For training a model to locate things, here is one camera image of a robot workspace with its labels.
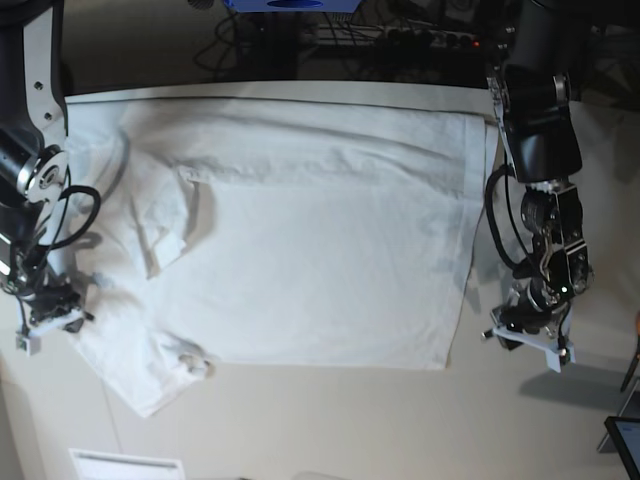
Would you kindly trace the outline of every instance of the white cloth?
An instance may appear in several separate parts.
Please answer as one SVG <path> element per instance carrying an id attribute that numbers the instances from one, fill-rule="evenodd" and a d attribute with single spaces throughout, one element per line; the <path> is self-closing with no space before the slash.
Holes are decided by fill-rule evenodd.
<path id="1" fill-rule="evenodd" d="M 96 116 L 101 145 L 77 133 Z M 75 344 L 139 414 L 193 380 L 166 381 L 144 347 L 156 332 L 225 362 L 446 366 L 497 146 L 482 118 L 156 100 L 70 119 L 74 168 L 87 151 L 128 157 L 102 243 L 77 252 L 96 322 Z"/>

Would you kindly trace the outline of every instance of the wire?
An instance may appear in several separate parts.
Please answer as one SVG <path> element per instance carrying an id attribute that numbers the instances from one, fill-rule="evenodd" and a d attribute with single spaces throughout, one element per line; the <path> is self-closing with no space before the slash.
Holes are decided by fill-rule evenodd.
<path id="1" fill-rule="evenodd" d="M 356 37 L 353 34 L 353 29 L 351 27 L 345 27 L 344 25 L 342 25 L 340 22 L 338 22 L 338 25 L 342 27 L 342 30 L 345 32 L 348 32 L 349 35 L 351 36 L 351 41 L 353 42 L 353 46 L 357 47 L 358 46 L 358 42 L 356 42 Z"/>
<path id="2" fill-rule="evenodd" d="M 55 242 L 55 239 L 54 239 L 54 242 L 49 246 L 51 250 L 58 250 L 59 248 L 68 247 L 73 242 L 75 242 L 80 237 L 82 237 L 82 235 L 87 233 L 87 231 L 89 230 L 89 228 L 91 227 L 95 219 L 97 218 L 98 213 L 100 212 L 100 206 L 102 203 L 100 199 L 100 193 L 98 193 L 98 191 L 93 187 L 87 187 L 84 185 L 71 185 L 64 192 L 62 192 L 60 199 L 66 198 L 67 201 L 69 201 L 69 198 L 71 198 L 71 196 L 75 195 L 76 193 L 83 193 L 85 195 L 90 196 L 93 199 L 91 212 L 89 213 L 89 216 L 87 217 L 85 222 L 82 224 L 82 226 L 78 230 L 76 230 L 72 235 L 69 235 L 69 237 L 65 238 L 64 240 L 60 240 L 59 242 Z"/>
<path id="3" fill-rule="evenodd" d="M 451 32 L 455 32 L 456 30 L 447 30 L 445 28 L 441 28 L 438 25 L 436 25 L 435 23 L 432 22 L 425 22 L 423 20 L 414 20 L 413 18 L 409 18 L 407 19 L 407 22 L 409 22 L 411 25 L 414 25 L 416 27 L 423 27 L 423 28 L 427 28 L 429 30 L 431 30 L 432 32 L 440 32 L 440 33 L 451 33 Z"/>
<path id="4" fill-rule="evenodd" d="M 338 36 L 336 35 L 336 30 L 335 30 L 335 28 L 333 28 L 333 22 L 329 18 L 329 15 L 326 14 L 326 12 L 322 12 L 322 15 L 324 15 L 324 18 L 325 18 L 327 24 L 329 25 L 329 28 L 331 29 L 331 34 L 333 35 L 333 41 L 335 42 L 336 47 L 339 48 L 340 47 L 340 43 L 338 42 Z M 349 74 L 349 77 L 351 78 L 351 80 L 357 80 L 356 76 L 351 71 L 351 68 L 349 67 L 349 64 L 347 63 L 347 61 L 342 56 L 340 56 L 340 62 L 342 63 L 342 66 L 345 69 L 345 71 Z"/>
<path id="5" fill-rule="evenodd" d="M 24 311 L 24 304 L 22 300 L 17 295 L 15 296 L 16 302 L 18 302 L 18 313 L 20 314 L 20 319 L 22 320 L 22 333 L 23 336 L 29 335 L 29 325 L 27 325 L 27 314 Z"/>
<path id="6" fill-rule="evenodd" d="M 504 155 L 504 164 L 507 165 L 507 154 L 505 153 Z M 507 175 L 504 176 L 504 197 L 505 200 L 507 202 L 507 212 L 509 212 L 509 221 L 511 222 L 511 228 L 513 228 L 513 233 L 515 233 L 516 235 L 516 239 L 518 240 L 518 243 L 520 244 L 520 248 L 522 248 L 522 251 L 524 252 L 525 256 L 527 257 L 527 260 L 529 260 L 529 263 L 531 263 L 531 266 L 533 267 L 534 271 L 538 271 L 538 269 L 536 268 L 536 265 L 533 261 L 533 258 L 531 257 L 531 254 L 529 253 L 529 251 L 527 250 L 527 247 L 525 247 L 524 242 L 522 241 L 522 237 L 520 236 L 520 232 L 518 231 L 518 227 L 516 227 L 516 221 L 513 218 L 513 212 L 511 211 L 511 198 L 509 196 L 509 173 L 511 173 L 511 169 L 507 166 Z"/>
<path id="7" fill-rule="evenodd" d="M 407 19 L 407 17 L 400 16 L 400 17 L 396 17 L 396 19 L 399 19 L 401 24 L 404 24 L 407 27 L 409 27 L 409 30 L 411 30 L 411 33 L 415 35 L 416 31 L 413 29 L 413 25 L 411 25 L 411 22 Z"/>
<path id="8" fill-rule="evenodd" d="M 216 28 L 214 30 L 215 33 L 215 40 L 211 43 L 209 43 L 208 45 L 204 46 L 203 48 L 201 48 L 200 50 L 198 50 L 196 52 L 196 54 L 193 56 L 193 58 L 191 59 L 193 61 L 193 63 L 201 68 L 202 70 L 205 70 L 209 73 L 213 73 L 215 75 L 217 75 L 217 70 L 214 68 L 211 68 L 209 65 L 203 63 L 200 58 L 206 54 L 207 52 L 213 50 L 215 48 L 216 45 L 218 45 L 218 43 L 224 43 L 225 45 L 229 46 L 229 47 L 233 47 L 235 45 L 235 43 L 233 42 L 229 42 L 228 40 L 226 40 L 224 38 L 224 35 L 229 32 L 230 30 L 236 29 L 236 23 L 235 23 L 235 17 L 236 17 L 237 13 L 229 13 L 229 15 L 227 16 L 227 18 L 225 18 L 224 20 L 220 21 L 218 23 L 218 25 L 216 25 Z M 221 32 L 220 30 L 222 29 L 223 25 L 226 25 L 227 23 L 232 22 L 233 25 L 230 26 L 229 28 L 227 28 L 226 30 L 224 30 L 223 32 Z"/>
<path id="9" fill-rule="evenodd" d="M 367 3 L 367 0 L 363 0 L 362 2 L 360 2 L 360 5 L 358 5 L 358 8 L 356 9 L 356 13 L 360 14 L 360 18 L 362 19 L 362 23 L 363 24 L 367 24 L 369 22 L 367 22 L 367 17 L 364 16 L 364 6 Z"/>
<path id="10" fill-rule="evenodd" d="M 380 11 L 380 0 L 375 0 L 373 8 L 376 12 L 376 16 L 378 17 L 378 22 L 382 24 L 383 27 L 386 27 L 387 22 L 385 21 L 384 17 L 382 16 L 382 12 Z"/>
<path id="11" fill-rule="evenodd" d="M 564 327 L 564 322 L 567 319 L 567 317 L 569 316 L 569 312 L 571 311 L 571 305 L 569 305 L 568 303 L 566 304 L 566 306 L 564 307 L 566 308 L 566 311 L 564 313 L 564 316 L 562 317 L 562 320 L 560 320 L 560 323 L 558 324 L 558 336 L 562 339 L 564 339 L 564 333 L 562 332 L 562 327 Z"/>
<path id="12" fill-rule="evenodd" d="M 367 30 L 375 30 L 375 32 L 371 32 L 371 33 L 385 33 L 385 29 L 384 27 L 381 27 L 379 25 L 363 25 L 361 23 L 353 23 L 353 22 L 346 22 L 350 27 L 358 27 L 358 28 L 363 28 L 363 29 L 367 29 Z M 364 33 L 359 32 L 357 30 L 354 30 L 354 33 L 361 33 L 362 35 L 364 35 Z"/>
<path id="13" fill-rule="evenodd" d="M 365 40 L 368 41 L 373 41 L 373 40 L 377 40 L 379 38 L 378 35 L 373 36 L 373 35 L 367 35 L 365 33 L 359 32 L 358 30 L 354 30 L 353 27 L 360 27 L 361 25 L 355 25 L 353 23 L 347 23 L 347 24 L 341 24 L 340 22 L 338 22 L 338 25 L 341 26 L 341 30 L 351 34 L 351 36 L 353 35 L 357 35 L 358 38 L 363 38 Z"/>
<path id="14" fill-rule="evenodd" d="M 69 167 L 67 167 L 67 173 L 65 175 L 65 179 L 68 182 L 68 187 L 67 188 L 71 188 L 71 170 L 69 169 Z M 69 208 L 69 197 L 66 198 L 66 201 L 64 202 L 64 208 L 62 209 L 62 216 L 60 217 L 60 223 L 58 224 L 58 229 L 56 230 L 55 235 L 53 236 L 53 239 L 51 240 L 51 243 L 49 245 L 38 245 L 38 247 L 41 248 L 45 248 L 45 252 L 44 255 L 42 256 L 42 259 L 40 260 L 40 263 L 38 264 L 38 266 L 36 267 L 36 270 L 34 272 L 34 277 L 37 278 L 40 273 L 42 272 L 42 270 L 44 269 L 44 267 L 47 265 L 47 257 L 49 256 L 49 253 L 51 252 L 51 250 L 53 250 L 53 247 L 56 243 L 56 240 L 58 239 L 58 236 L 60 235 L 60 232 L 62 231 L 62 226 L 64 225 L 64 219 L 67 216 L 67 209 Z"/>
<path id="15" fill-rule="evenodd" d="M 222 55 L 220 55 L 220 58 L 218 59 L 218 63 L 216 63 L 216 68 L 213 70 L 214 81 L 219 80 L 218 74 L 220 73 L 222 65 L 224 65 L 224 61 L 227 59 L 227 56 L 229 56 L 229 52 L 231 52 L 231 48 L 232 47 L 227 47 L 225 51 L 222 53 Z"/>
<path id="16" fill-rule="evenodd" d="M 496 185 L 500 181 L 500 177 L 507 175 L 506 165 L 501 165 L 496 171 L 494 171 L 487 180 L 487 186 L 484 191 L 484 206 L 487 209 L 487 222 L 489 223 L 489 231 L 491 232 L 491 238 L 498 251 L 498 255 L 502 262 L 509 268 L 509 270 L 515 271 L 518 268 L 518 264 L 514 262 L 502 244 L 500 237 L 500 229 L 496 222 L 495 208 L 493 206 L 493 193 L 495 192 Z"/>

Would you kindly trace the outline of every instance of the table surface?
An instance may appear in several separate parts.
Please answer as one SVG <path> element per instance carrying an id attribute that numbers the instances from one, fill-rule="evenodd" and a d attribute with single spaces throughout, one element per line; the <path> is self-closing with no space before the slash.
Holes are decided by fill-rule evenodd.
<path id="1" fill-rule="evenodd" d="M 490 117 L 488 93 L 425 85 L 250 83 L 118 92 L 118 98 L 218 96 L 365 103 Z M 543 355 L 481 343 L 504 298 L 483 218 L 459 327 L 443 372 L 220 365 L 149 420 L 131 412 L 63 333 L 27 359 L 13 348 L 15 305 L 0 297 L 0 377 L 27 479 L 71 477 L 67 449 L 179 458 L 189 478 L 289 479 L 313 471 L 348 480 L 623 479 L 598 455 L 635 347 L 640 307 L 640 117 L 573 104 L 584 169 L 575 177 L 596 271 L 576 301 L 577 365 L 561 375 Z"/>

